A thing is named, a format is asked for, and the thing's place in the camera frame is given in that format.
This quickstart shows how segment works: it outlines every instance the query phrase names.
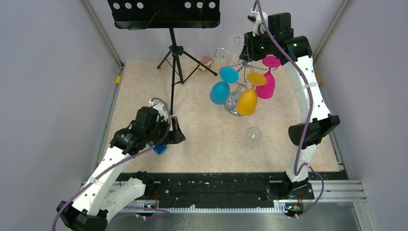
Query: pink object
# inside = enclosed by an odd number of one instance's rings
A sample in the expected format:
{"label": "pink object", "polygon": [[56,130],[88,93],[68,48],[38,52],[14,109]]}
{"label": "pink object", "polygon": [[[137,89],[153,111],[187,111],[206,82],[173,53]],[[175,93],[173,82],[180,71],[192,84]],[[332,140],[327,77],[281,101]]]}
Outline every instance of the pink object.
{"label": "pink object", "polygon": [[270,70],[264,74],[265,78],[267,79],[267,83],[262,86],[257,86],[255,88],[255,92],[261,99],[269,99],[273,96],[273,92],[275,91],[275,78],[273,77]]}
{"label": "pink object", "polygon": [[278,68],[281,65],[281,61],[273,55],[267,55],[262,59],[262,63],[269,68]]}

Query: wall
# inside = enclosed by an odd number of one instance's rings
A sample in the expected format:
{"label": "wall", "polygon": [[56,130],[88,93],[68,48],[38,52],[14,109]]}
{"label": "wall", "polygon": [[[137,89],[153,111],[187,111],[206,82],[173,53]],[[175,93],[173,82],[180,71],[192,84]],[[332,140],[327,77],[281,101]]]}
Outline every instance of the wall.
{"label": "wall", "polygon": [[91,173],[119,69],[79,0],[2,1],[0,31],[0,230],[50,230]]}
{"label": "wall", "polygon": [[317,60],[352,178],[380,230],[406,230],[408,2],[354,1]]}
{"label": "wall", "polygon": [[[106,0],[89,0],[122,61],[129,59],[162,59],[171,45],[168,29],[146,29],[139,31],[120,30],[114,26],[112,11]],[[193,6],[197,0],[191,0]],[[325,30],[339,9],[341,0],[262,0],[262,9],[268,14],[290,12],[296,36],[308,37],[313,49],[317,48]],[[216,28],[175,29],[179,46],[201,58],[213,57],[217,48],[234,51],[232,40],[236,36],[253,30],[246,18],[254,5],[253,0],[220,0],[221,24]]]}

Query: black music stand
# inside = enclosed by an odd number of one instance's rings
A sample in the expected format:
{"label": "black music stand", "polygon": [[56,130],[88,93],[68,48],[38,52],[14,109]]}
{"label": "black music stand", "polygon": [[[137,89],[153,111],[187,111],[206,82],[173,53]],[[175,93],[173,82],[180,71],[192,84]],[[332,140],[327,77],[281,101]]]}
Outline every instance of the black music stand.
{"label": "black music stand", "polygon": [[[199,66],[203,66],[215,76],[217,75],[216,72],[187,53],[182,46],[177,46],[174,28],[204,29],[217,27],[220,23],[219,0],[108,0],[108,2],[115,20],[115,26],[119,29],[168,28],[170,30],[172,45],[157,68],[160,69],[170,54],[173,56],[171,115],[173,115],[174,86],[176,84],[184,84]],[[183,78],[179,59],[182,54],[187,55],[197,63],[196,68],[186,79]],[[180,77],[179,82],[175,82],[176,74]]]}

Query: clear glass cup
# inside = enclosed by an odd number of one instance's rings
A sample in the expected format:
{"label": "clear glass cup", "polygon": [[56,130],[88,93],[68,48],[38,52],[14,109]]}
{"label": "clear glass cup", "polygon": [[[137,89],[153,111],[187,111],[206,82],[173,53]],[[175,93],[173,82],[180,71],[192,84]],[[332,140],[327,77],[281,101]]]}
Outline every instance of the clear glass cup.
{"label": "clear glass cup", "polygon": [[254,148],[261,141],[262,132],[257,127],[250,127],[245,133],[245,145]]}

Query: tripod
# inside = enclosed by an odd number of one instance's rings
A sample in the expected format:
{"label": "tripod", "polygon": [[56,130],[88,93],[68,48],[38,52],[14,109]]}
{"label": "tripod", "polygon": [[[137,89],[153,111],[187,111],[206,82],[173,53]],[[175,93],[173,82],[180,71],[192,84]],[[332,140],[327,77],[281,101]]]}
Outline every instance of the tripod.
{"label": "tripod", "polygon": [[[167,58],[169,57],[170,54],[173,56],[173,65],[171,65],[172,68],[173,68],[173,75],[172,75],[172,79],[171,79],[171,104],[170,104],[170,114],[173,115],[174,86],[176,84],[179,84],[179,83],[184,84],[190,78],[190,76],[198,69],[199,66],[203,66],[205,69],[207,69],[209,72],[213,73],[215,76],[217,76],[217,73],[214,72],[213,70],[211,70],[210,68],[208,68],[206,65],[201,63],[196,58],[194,58],[192,55],[187,53],[182,46],[177,46],[176,37],[174,36],[174,30],[173,30],[173,28],[169,28],[169,30],[170,30],[170,37],[171,37],[171,44],[172,45],[169,47],[169,51],[166,54],[166,56],[164,57],[164,59],[157,66],[157,69],[160,69],[160,67],[162,66],[162,64],[165,61],[167,61],[170,64],[170,62],[167,60]],[[189,74],[189,76],[187,76],[186,79],[183,79],[183,72],[181,70],[181,64],[180,64],[180,59],[179,59],[179,56],[182,55],[182,54],[187,55],[189,58],[191,58],[192,60],[194,60],[197,63],[197,66],[195,67],[195,69]],[[175,82],[176,73],[180,77],[180,81],[178,81],[178,82]]]}

